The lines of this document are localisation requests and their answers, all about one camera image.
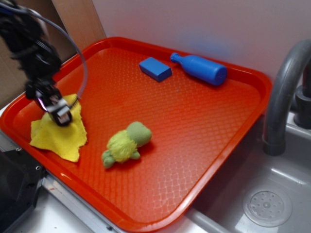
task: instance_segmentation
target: plastic bottle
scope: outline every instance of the plastic bottle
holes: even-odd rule
[[[227,68],[199,56],[182,57],[178,53],[171,55],[171,61],[181,64],[185,72],[212,85],[221,85],[227,77]]]

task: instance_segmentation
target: yellow rag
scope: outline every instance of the yellow rag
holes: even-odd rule
[[[68,103],[73,102],[75,98],[76,94],[64,97]],[[87,141],[80,103],[76,103],[70,112],[72,122],[65,127],[58,126],[51,120],[48,113],[45,113],[41,120],[33,121],[30,145],[39,149],[51,150],[62,159],[77,162],[80,157],[79,148]]]

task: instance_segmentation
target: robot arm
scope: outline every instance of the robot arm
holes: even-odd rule
[[[13,0],[0,3],[19,9]],[[70,124],[70,108],[52,79],[62,63],[55,48],[42,39],[44,33],[38,22],[32,16],[13,13],[0,5],[0,35],[12,53],[11,58],[19,61],[29,79],[26,97],[34,99],[59,126]]]

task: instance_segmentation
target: gray cable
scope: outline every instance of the gray cable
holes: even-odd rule
[[[38,15],[36,13],[34,13],[33,11],[31,11],[31,9],[28,9],[28,8],[24,8],[24,10],[22,9],[16,9],[16,8],[13,8],[13,7],[10,7],[4,3],[1,3],[0,2],[0,7],[8,10],[8,11],[12,11],[14,13],[19,13],[19,14],[23,14],[23,15],[30,15],[30,16],[33,16],[33,17],[36,17],[50,25],[52,25],[53,27],[55,27],[61,34],[63,34],[68,40],[69,42],[74,46],[74,48],[76,49],[77,53],[80,55],[81,57],[81,60],[82,60],[82,64],[83,64],[83,68],[84,68],[84,79],[83,79],[83,82],[81,84],[81,87],[77,93],[77,98],[76,100],[69,106],[69,108],[72,108],[78,101],[78,99],[80,99],[80,97],[82,96],[85,88],[86,88],[86,84],[87,84],[87,81],[88,81],[88,70],[87,70],[87,66],[86,66],[86,60],[83,56],[83,54],[81,53],[80,49],[78,48],[78,46],[76,45],[76,43],[72,40],[72,38],[61,28],[59,27],[57,24],[53,23],[52,21],[48,20],[47,18],[44,18],[42,17],[41,15]]]

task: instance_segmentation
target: blue sponge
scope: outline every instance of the blue sponge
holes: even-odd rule
[[[139,64],[140,70],[158,82],[161,82],[172,75],[172,70],[167,65],[153,57],[142,61]]]

